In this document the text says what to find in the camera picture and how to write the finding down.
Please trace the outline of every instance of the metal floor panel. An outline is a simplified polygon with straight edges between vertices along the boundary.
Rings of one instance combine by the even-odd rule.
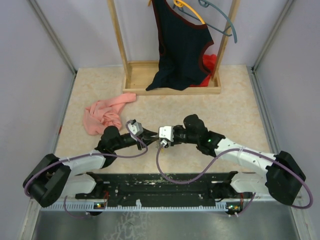
[[[33,240],[298,240],[292,211],[277,202],[253,202],[237,217],[207,212],[105,212],[75,219],[41,211]]]

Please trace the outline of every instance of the clothes hanger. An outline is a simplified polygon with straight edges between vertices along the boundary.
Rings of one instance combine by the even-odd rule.
[[[193,18],[195,18],[195,19],[197,19],[197,20],[199,20],[202,24],[206,24],[205,23],[205,21],[202,19],[202,17],[196,12],[196,10],[194,10],[190,5],[188,5],[187,3],[185,3],[184,1],[182,1],[182,0],[173,0],[173,3],[174,3],[174,7],[178,7],[178,8],[183,8],[184,6],[186,6],[188,9],[190,9],[193,13],[194,13],[194,15],[196,15],[196,17],[195,16],[192,16]]]
[[[236,44],[237,41],[238,41],[237,32],[236,32],[236,29],[235,29],[233,23],[232,23],[231,20],[228,18],[228,16],[227,16],[220,8],[218,8],[216,5],[214,5],[213,3],[211,3],[211,2],[209,2],[209,1],[207,1],[207,0],[198,0],[198,2],[199,2],[199,4],[200,4],[201,7],[207,8],[207,7],[211,6],[211,7],[215,8],[219,13],[222,14],[222,16],[223,16],[223,17],[227,20],[227,22],[229,23],[229,26],[228,26],[225,30],[222,31],[222,30],[220,30],[220,29],[218,29],[218,28],[216,28],[216,27],[214,27],[214,26],[212,26],[212,25],[210,25],[210,24],[208,24],[208,23],[206,23],[206,24],[207,24],[209,27],[213,28],[214,30],[218,31],[219,33],[222,33],[223,35],[226,35],[227,37],[231,37],[231,36],[233,35],[234,43]],[[192,17],[192,18],[194,18],[194,19],[197,19],[196,17],[194,17],[194,16],[191,15],[190,13],[185,12],[185,10],[184,10],[182,7],[181,7],[181,8],[178,8],[178,10],[179,10],[180,12],[182,12],[182,13],[184,13],[184,14]],[[227,34],[227,31],[228,31],[229,28],[231,28],[232,34]]]
[[[236,32],[236,29],[235,29],[233,23],[232,23],[231,20],[228,18],[228,16],[227,16],[220,8],[218,8],[216,5],[214,5],[213,3],[211,3],[211,2],[209,2],[209,1],[207,1],[207,0],[198,0],[198,3],[200,4],[201,7],[207,8],[207,7],[211,6],[211,7],[215,8],[219,13],[221,13],[222,16],[227,20],[227,22],[229,23],[229,26],[228,26],[225,30],[223,30],[223,31],[220,30],[220,29],[218,29],[218,28],[216,28],[216,27],[214,27],[214,26],[212,26],[212,25],[210,25],[210,24],[208,24],[208,23],[205,23],[205,22],[203,21],[203,19],[199,16],[199,14],[198,14],[192,7],[190,7],[188,4],[186,4],[185,2],[183,2],[183,1],[181,1],[181,0],[173,0],[173,3],[174,3],[173,9],[177,6],[177,7],[178,7],[178,10],[179,10],[180,12],[182,12],[182,13],[184,13],[184,14],[186,14],[186,15],[188,15],[188,16],[196,19],[196,20],[199,20],[202,24],[208,25],[209,27],[213,28],[214,30],[218,31],[219,33],[222,33],[223,35],[226,35],[227,37],[231,37],[231,36],[233,35],[234,43],[236,44],[236,43],[238,42],[237,32]],[[184,8],[183,8],[184,6],[186,6],[187,8],[189,8],[198,18],[196,18],[196,17],[193,16],[192,14],[186,12],[186,11],[184,10]],[[228,34],[228,33],[227,33],[227,31],[228,31],[229,28],[231,28],[232,34]]]

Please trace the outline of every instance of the cable tie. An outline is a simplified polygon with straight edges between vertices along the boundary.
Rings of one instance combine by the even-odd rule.
[[[244,146],[240,147],[240,150],[238,151],[238,153],[237,153],[237,155],[236,155],[236,158],[237,158],[237,160],[238,160],[238,164],[239,164],[239,165],[241,165],[241,164],[240,164],[240,155],[243,153],[243,151],[244,151],[245,148],[246,148],[246,147],[244,147]]]

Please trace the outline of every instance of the gray hanger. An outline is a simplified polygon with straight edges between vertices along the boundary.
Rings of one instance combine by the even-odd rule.
[[[208,23],[206,23],[206,24],[207,24],[209,27],[213,28],[214,30],[218,31],[219,33],[222,33],[223,35],[226,35],[227,37],[231,37],[231,36],[233,35],[234,43],[236,44],[237,41],[238,41],[237,33],[236,33],[236,29],[235,29],[233,23],[231,22],[230,18],[229,18],[220,8],[218,8],[218,7],[217,7],[216,5],[214,5],[213,3],[211,3],[211,2],[209,2],[209,1],[207,1],[207,0],[198,0],[198,2],[199,2],[199,4],[200,4],[200,6],[202,6],[202,7],[204,7],[204,8],[207,8],[207,7],[209,7],[209,6],[214,7],[219,13],[222,14],[222,16],[224,16],[224,18],[225,18],[225,19],[227,20],[227,22],[229,23],[229,26],[228,26],[225,30],[223,30],[223,31],[220,30],[220,29],[218,29],[218,28],[216,28],[216,27],[214,27],[214,26],[212,26],[212,25],[210,25],[210,24],[208,24]],[[178,10],[179,10],[180,12],[182,12],[182,13],[184,13],[184,14],[192,17],[192,18],[194,18],[194,19],[199,20],[197,17],[193,16],[192,14],[187,13],[187,12],[184,10],[183,7],[178,7]],[[232,34],[227,34],[227,30],[228,30],[229,28],[231,28]]]

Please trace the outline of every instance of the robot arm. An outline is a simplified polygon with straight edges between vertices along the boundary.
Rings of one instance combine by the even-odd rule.
[[[224,135],[208,131],[204,122],[197,115],[189,115],[184,121],[184,126],[160,127],[158,133],[144,129],[142,125],[133,121],[128,125],[131,133],[119,134],[116,127],[107,127],[98,146],[90,154],[79,157],[75,161],[65,161],[55,167],[44,171],[30,184],[30,179],[39,171],[54,164],[61,159],[53,154],[46,155],[32,173],[26,178],[23,187],[28,185],[28,193],[34,197],[42,207],[48,207],[58,200],[59,197],[75,194],[91,194],[97,192],[97,196],[103,191],[103,181],[94,174],[88,173],[94,169],[108,167],[117,158],[116,156],[101,156],[99,154],[115,154],[116,150],[137,145],[138,149],[144,145],[136,141],[138,137],[146,146],[155,141],[165,147],[177,144],[195,144],[196,148],[205,155],[216,157],[226,150],[236,149],[221,156],[221,159],[239,164],[252,170],[254,173],[234,172],[229,185],[237,192],[254,192],[270,194],[277,201],[292,205],[302,184],[291,174],[276,164],[259,156],[266,156],[277,161],[305,181],[306,177],[296,164],[292,156],[287,152],[278,155],[258,152],[237,144]]]
[[[159,128],[159,138],[165,148],[181,143],[196,144],[200,152],[212,157],[234,150],[222,155],[220,159],[231,161],[253,172],[238,172],[232,177],[230,185],[237,193],[270,194],[282,204],[293,204],[302,184],[283,168],[263,158],[279,162],[305,181],[306,176],[289,153],[281,151],[275,155],[242,146],[224,135],[208,131],[196,114],[187,116],[183,123],[185,128],[182,125]]]

